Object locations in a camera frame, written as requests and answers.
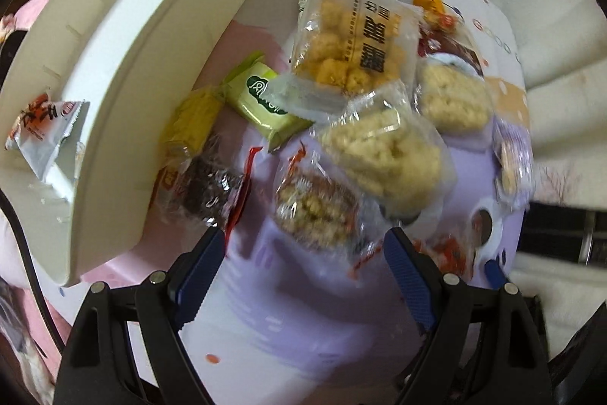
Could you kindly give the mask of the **small red orange candy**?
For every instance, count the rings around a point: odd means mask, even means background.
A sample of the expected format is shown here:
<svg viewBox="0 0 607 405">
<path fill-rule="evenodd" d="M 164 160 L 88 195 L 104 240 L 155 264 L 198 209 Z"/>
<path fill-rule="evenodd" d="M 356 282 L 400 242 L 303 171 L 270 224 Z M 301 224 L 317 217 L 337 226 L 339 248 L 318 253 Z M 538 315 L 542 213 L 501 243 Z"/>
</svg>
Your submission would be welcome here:
<svg viewBox="0 0 607 405">
<path fill-rule="evenodd" d="M 422 241 L 412 241 L 418 253 L 429 256 L 442 273 L 452 273 L 469 282 L 473 275 L 474 253 L 467 241 L 460 241 L 454 234 L 443 233 Z"/>
</svg>

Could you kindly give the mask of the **purple cookie packet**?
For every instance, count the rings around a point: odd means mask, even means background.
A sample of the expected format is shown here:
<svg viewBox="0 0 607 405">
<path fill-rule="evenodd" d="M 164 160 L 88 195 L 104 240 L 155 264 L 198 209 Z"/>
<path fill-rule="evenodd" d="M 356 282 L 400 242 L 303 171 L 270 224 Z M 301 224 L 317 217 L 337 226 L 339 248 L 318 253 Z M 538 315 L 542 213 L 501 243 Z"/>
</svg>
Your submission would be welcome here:
<svg viewBox="0 0 607 405">
<path fill-rule="evenodd" d="M 493 151 L 498 162 L 495 179 L 498 202 L 510 213 L 526 209 L 537 183 L 528 128 L 496 117 L 493 125 Z"/>
</svg>

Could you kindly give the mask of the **white plastic storage bin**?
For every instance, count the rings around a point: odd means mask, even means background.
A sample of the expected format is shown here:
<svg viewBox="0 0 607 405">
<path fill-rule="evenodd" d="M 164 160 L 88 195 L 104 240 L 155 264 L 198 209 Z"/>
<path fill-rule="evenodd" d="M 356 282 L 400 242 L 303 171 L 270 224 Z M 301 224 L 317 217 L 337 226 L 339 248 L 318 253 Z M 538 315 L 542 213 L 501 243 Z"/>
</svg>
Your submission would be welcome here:
<svg viewBox="0 0 607 405">
<path fill-rule="evenodd" d="M 49 0 L 1 90 L 1 129 L 41 93 L 81 101 L 70 138 L 38 179 L 1 153 L 1 187 L 30 251 L 58 285 L 140 240 L 159 139 L 245 0 Z"/>
</svg>

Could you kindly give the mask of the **green pastry packet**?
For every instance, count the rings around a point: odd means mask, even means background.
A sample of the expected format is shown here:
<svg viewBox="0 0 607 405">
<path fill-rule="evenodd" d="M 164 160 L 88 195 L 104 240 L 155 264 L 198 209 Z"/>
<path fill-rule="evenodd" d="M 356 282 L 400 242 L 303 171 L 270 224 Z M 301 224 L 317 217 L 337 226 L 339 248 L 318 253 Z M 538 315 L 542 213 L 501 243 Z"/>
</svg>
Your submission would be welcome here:
<svg viewBox="0 0 607 405">
<path fill-rule="evenodd" d="M 267 151 L 274 152 L 308 129 L 312 122 L 288 113 L 267 99 L 269 83 L 278 74 L 265 61 L 261 51 L 249 54 L 223 78 L 220 93 L 225 103 L 266 139 Z"/>
</svg>

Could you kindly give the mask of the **yellow snack packet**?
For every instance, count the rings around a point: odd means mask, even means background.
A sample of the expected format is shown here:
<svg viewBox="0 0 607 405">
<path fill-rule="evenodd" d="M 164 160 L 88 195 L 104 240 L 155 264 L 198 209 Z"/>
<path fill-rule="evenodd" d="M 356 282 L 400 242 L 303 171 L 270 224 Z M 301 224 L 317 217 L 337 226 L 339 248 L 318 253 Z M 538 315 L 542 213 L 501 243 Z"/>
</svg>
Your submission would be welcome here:
<svg viewBox="0 0 607 405">
<path fill-rule="evenodd" d="M 160 136 L 159 145 L 166 160 L 198 155 L 223 106 L 224 99 L 218 86 L 207 85 L 193 90 L 176 107 Z"/>
</svg>

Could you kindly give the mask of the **golden fried snack bag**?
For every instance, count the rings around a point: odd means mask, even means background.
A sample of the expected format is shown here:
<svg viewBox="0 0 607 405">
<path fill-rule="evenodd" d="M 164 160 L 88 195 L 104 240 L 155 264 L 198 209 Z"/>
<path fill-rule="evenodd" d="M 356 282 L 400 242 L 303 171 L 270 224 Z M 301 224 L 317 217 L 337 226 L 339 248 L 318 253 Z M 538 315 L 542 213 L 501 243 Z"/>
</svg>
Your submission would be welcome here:
<svg viewBox="0 0 607 405">
<path fill-rule="evenodd" d="M 310 121 L 349 100 L 416 75 L 422 11 L 399 0 L 307 0 L 289 69 L 273 79 L 273 105 Z"/>
</svg>

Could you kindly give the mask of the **red white snack packet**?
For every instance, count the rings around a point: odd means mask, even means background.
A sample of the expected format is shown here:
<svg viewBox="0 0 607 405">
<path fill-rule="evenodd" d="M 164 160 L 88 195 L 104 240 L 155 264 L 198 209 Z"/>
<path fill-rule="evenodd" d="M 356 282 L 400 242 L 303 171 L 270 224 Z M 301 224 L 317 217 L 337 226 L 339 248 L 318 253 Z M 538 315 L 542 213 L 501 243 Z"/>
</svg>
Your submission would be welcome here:
<svg viewBox="0 0 607 405">
<path fill-rule="evenodd" d="M 43 180 L 86 108 L 87 101 L 53 101 L 45 91 L 17 115 L 4 148 L 19 151 L 34 175 Z"/>
</svg>

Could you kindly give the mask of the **brown nut cracker bag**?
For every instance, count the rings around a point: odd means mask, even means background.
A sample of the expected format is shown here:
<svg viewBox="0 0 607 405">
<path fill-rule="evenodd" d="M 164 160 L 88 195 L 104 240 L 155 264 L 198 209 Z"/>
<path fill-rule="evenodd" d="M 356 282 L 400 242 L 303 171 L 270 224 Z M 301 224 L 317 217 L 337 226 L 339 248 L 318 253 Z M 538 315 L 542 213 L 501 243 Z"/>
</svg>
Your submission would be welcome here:
<svg viewBox="0 0 607 405">
<path fill-rule="evenodd" d="M 273 217 L 295 241 L 319 252 L 354 255 L 379 237 L 368 202 L 305 144 L 298 145 L 277 176 Z"/>
</svg>

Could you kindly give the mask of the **pale rice cracker bag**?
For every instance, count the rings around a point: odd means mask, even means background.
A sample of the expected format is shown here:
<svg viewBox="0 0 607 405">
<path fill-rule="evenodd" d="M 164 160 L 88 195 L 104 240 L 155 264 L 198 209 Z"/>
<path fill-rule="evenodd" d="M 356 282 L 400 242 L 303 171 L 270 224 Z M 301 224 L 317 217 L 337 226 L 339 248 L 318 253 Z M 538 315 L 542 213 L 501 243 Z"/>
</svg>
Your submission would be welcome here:
<svg viewBox="0 0 607 405">
<path fill-rule="evenodd" d="M 314 129 L 323 153 L 392 218 L 435 205 L 457 183 L 450 150 L 400 80 L 351 100 Z"/>
</svg>

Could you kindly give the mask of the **white curtain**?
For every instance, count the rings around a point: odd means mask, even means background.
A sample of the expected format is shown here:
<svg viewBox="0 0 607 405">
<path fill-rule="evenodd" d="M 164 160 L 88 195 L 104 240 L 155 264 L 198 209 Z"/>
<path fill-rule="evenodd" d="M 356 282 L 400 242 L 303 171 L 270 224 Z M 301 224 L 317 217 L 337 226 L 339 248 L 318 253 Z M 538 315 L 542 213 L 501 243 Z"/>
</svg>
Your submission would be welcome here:
<svg viewBox="0 0 607 405">
<path fill-rule="evenodd" d="M 606 16 L 597 0 L 491 0 L 513 26 L 527 87 L 536 202 L 547 224 L 606 209 Z"/>
</svg>

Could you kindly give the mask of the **dark brownie red-edged packet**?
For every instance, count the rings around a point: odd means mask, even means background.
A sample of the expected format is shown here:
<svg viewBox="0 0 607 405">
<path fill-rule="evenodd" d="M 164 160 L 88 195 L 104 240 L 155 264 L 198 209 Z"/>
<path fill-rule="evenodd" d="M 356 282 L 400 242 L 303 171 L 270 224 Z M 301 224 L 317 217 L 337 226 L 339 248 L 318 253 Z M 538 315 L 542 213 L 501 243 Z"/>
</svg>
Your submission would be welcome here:
<svg viewBox="0 0 607 405">
<path fill-rule="evenodd" d="M 228 241 L 245 209 L 254 160 L 263 148 L 251 147 L 243 170 L 237 170 L 223 159 L 220 146 L 213 132 L 196 156 L 173 150 L 156 177 L 151 204 L 166 222 L 217 227 Z"/>
</svg>

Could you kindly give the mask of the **rice cracker red label bag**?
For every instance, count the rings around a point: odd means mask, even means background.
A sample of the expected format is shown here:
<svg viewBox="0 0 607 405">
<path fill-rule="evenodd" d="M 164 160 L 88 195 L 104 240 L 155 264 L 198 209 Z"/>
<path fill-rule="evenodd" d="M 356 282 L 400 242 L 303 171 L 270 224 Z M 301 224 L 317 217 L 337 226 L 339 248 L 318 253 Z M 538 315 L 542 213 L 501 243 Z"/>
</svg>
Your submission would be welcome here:
<svg viewBox="0 0 607 405">
<path fill-rule="evenodd" d="M 420 28 L 414 102 L 441 135 L 484 139 L 494 105 L 480 59 L 469 41 L 424 24 Z"/>
</svg>

